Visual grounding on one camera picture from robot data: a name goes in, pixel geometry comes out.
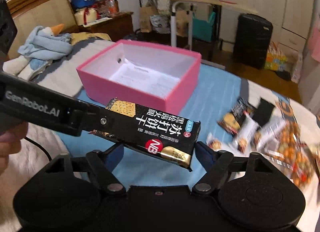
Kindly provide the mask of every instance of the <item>open box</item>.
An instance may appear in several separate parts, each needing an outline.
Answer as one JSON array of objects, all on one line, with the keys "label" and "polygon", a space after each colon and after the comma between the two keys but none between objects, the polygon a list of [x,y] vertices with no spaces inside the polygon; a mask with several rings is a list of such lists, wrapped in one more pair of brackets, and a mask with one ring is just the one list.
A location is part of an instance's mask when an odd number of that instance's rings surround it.
[{"label": "open box", "polygon": [[177,115],[198,81],[201,54],[166,45],[120,40],[77,67],[88,97],[117,97]]}]

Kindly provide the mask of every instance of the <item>screw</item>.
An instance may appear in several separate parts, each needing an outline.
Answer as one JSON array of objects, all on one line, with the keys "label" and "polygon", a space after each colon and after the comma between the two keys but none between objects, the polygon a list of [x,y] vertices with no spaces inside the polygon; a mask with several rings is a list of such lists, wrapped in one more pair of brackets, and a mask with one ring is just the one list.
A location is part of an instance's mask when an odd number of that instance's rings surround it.
[{"label": "screw", "polygon": [[120,191],[122,190],[122,188],[123,188],[122,184],[119,184],[119,183],[112,183],[107,186],[107,189],[110,191]]},{"label": "screw", "polygon": [[107,119],[106,119],[106,118],[100,119],[100,123],[101,123],[102,125],[105,125],[105,124],[107,123]]},{"label": "screw", "polygon": [[206,192],[206,191],[209,191],[211,189],[211,186],[209,184],[206,184],[206,183],[199,183],[195,186],[196,190],[197,191],[203,191],[203,192]]}]

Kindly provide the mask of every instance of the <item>pink fabric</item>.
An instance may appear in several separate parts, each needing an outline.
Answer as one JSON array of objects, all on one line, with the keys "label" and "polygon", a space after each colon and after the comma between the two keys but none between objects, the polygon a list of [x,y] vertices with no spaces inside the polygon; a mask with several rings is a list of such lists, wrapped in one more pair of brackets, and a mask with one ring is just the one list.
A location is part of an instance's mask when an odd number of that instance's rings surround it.
[{"label": "pink fabric", "polygon": [[[182,76],[180,82],[172,89],[170,94],[165,98],[160,98],[125,85],[103,79],[94,74],[88,73],[82,68],[95,60],[102,54],[107,53],[110,49],[119,44],[136,45],[143,47],[150,47],[157,50],[166,50],[174,53],[183,54],[194,57],[195,61],[187,72]],[[86,62],[77,67],[79,77],[82,81],[84,89],[89,98],[95,100],[103,105],[106,105],[111,99],[117,97],[119,100],[125,100],[137,104],[141,104],[150,108],[158,109],[171,113],[173,115],[179,114],[185,103],[191,96],[198,82],[198,74],[201,64],[201,54],[189,51],[186,49],[175,48],[171,46],[139,42],[132,40],[119,40],[117,43],[107,47],[98,54],[94,55]]]},{"label": "pink fabric", "polygon": [[308,40],[308,49],[310,50],[311,57],[320,62],[320,30],[318,29],[319,22],[314,25],[312,35]]}]

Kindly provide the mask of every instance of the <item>hand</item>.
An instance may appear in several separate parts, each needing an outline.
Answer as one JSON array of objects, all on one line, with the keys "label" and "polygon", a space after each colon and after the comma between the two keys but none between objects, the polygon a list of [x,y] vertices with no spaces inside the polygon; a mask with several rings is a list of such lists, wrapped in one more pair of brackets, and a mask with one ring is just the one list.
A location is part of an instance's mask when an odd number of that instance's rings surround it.
[{"label": "hand", "polygon": [[28,132],[28,123],[21,123],[0,135],[0,174],[8,166],[9,155],[19,153],[20,140],[25,138]]}]

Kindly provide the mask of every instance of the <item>cable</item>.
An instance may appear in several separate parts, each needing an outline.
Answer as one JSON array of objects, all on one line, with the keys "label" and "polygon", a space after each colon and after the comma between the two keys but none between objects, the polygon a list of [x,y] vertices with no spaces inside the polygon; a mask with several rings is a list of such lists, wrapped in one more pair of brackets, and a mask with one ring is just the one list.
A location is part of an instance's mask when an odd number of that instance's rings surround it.
[{"label": "cable", "polygon": [[24,139],[27,140],[28,142],[34,144],[36,147],[40,148],[42,150],[42,152],[44,152],[45,155],[48,157],[49,162],[52,160],[52,158],[51,158],[50,154],[48,153],[48,151],[46,149],[44,149],[41,145],[39,145],[37,142],[31,140],[28,137],[25,137]]}]

